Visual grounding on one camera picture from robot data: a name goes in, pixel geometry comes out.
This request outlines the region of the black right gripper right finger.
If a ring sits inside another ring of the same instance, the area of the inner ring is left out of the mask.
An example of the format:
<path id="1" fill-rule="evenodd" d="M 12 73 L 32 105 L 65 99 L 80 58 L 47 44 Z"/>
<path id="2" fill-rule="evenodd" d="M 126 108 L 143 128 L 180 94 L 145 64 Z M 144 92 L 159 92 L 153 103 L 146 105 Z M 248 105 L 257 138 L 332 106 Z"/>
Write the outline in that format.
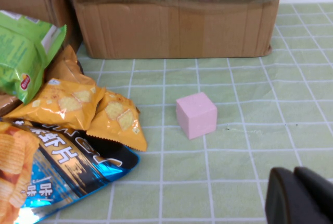
<path id="1" fill-rule="evenodd" d="M 307 167 L 296 167 L 294 175 L 300 180 L 329 223 L 332 223 L 332 182 Z"/>

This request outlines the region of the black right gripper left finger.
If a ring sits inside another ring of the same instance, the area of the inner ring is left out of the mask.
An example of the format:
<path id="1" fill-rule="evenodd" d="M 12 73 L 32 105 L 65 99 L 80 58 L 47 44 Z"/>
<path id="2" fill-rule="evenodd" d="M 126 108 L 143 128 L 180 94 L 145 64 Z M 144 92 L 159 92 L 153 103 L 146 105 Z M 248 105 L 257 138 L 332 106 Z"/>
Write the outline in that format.
<path id="1" fill-rule="evenodd" d="M 288 169 L 272 168 L 268 180 L 267 223 L 325 223 L 326 216 Z"/>

